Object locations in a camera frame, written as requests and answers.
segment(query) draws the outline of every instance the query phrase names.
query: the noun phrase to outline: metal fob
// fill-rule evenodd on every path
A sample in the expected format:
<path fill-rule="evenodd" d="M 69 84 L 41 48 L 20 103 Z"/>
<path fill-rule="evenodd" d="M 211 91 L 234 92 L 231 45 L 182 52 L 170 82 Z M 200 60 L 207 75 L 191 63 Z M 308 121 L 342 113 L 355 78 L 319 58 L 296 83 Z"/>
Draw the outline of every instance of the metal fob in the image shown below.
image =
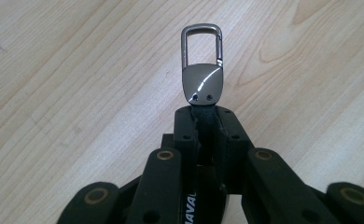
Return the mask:
<path fill-rule="evenodd" d="M 217 63 L 188 65 L 188 35 L 214 34 L 217 39 Z M 181 36 L 182 84 L 191 105 L 214 105 L 223 89 L 222 32 L 214 24 L 201 23 L 185 27 Z"/>

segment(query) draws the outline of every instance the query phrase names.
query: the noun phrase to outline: screw hole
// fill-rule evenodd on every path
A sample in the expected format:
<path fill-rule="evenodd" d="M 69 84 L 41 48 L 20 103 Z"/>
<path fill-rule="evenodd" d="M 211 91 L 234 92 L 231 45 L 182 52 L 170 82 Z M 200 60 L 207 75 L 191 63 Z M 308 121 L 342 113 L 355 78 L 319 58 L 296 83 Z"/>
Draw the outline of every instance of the screw hole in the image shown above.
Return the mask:
<path fill-rule="evenodd" d="M 311 210 L 303 210 L 301 212 L 301 216 L 304 217 L 308 222 L 310 223 L 320 223 L 321 217 L 316 212 L 313 212 Z"/>
<path fill-rule="evenodd" d="M 347 201 L 364 205 L 364 193 L 360 192 L 359 190 L 352 188 L 342 188 L 340 193 Z"/>
<path fill-rule="evenodd" d="M 143 220 L 145 223 L 157 223 L 160 220 L 160 214 L 158 211 L 147 211 L 144 213 Z"/>
<path fill-rule="evenodd" d="M 171 151 L 161 151 L 157 154 L 159 160 L 168 161 L 174 156 L 174 153 Z"/>
<path fill-rule="evenodd" d="M 104 188 L 92 189 L 87 193 L 84 197 L 84 201 L 86 204 L 97 204 L 101 203 L 103 200 L 107 198 L 109 191 Z"/>
<path fill-rule="evenodd" d="M 261 160 L 267 161 L 272 158 L 272 154 L 267 151 L 257 151 L 255 156 Z"/>

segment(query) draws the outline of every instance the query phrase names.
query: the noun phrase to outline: metal carabiner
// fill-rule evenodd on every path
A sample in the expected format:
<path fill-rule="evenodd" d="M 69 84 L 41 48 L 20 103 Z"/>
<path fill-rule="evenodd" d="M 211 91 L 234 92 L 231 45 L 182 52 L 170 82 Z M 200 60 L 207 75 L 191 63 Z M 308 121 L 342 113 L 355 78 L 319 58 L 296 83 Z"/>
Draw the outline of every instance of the metal carabiner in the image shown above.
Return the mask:
<path fill-rule="evenodd" d="M 223 67 L 222 32 L 215 24 L 200 23 L 185 27 L 181 34 L 182 70 L 188 66 L 188 35 L 213 34 L 217 36 L 217 65 Z"/>
<path fill-rule="evenodd" d="M 188 35 L 214 34 L 217 38 L 217 63 L 188 64 Z M 223 89 L 222 32 L 214 24 L 187 26 L 182 31 L 182 85 L 191 105 L 214 105 Z"/>

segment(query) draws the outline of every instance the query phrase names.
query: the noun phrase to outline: light wood surface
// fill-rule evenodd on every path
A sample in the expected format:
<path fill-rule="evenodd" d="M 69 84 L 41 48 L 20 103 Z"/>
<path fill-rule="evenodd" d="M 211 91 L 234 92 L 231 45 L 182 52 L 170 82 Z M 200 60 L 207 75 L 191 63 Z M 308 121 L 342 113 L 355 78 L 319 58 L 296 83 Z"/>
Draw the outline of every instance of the light wood surface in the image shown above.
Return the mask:
<path fill-rule="evenodd" d="M 317 189 L 364 187 L 364 1 L 0 0 L 0 223 L 55 223 L 84 186 L 142 173 L 187 105 L 199 22 L 222 29 L 218 105 L 255 146 Z M 212 36 L 189 47 L 215 60 Z M 224 223 L 246 223 L 238 197 Z"/>

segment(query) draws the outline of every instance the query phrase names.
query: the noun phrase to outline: wooden table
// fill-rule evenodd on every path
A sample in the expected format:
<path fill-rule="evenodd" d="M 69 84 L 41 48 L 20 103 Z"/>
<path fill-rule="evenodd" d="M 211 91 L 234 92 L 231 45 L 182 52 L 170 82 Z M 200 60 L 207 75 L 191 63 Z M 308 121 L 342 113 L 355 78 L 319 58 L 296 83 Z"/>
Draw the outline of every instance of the wooden table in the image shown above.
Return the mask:
<path fill-rule="evenodd" d="M 225 85 L 257 147 L 326 190 L 364 187 L 364 1 L 0 0 L 0 223 L 55 223 L 84 186 L 140 175 L 182 92 L 180 32 L 223 32 Z M 190 63 L 215 61 L 189 38 Z M 225 223 L 246 223 L 230 199 Z"/>

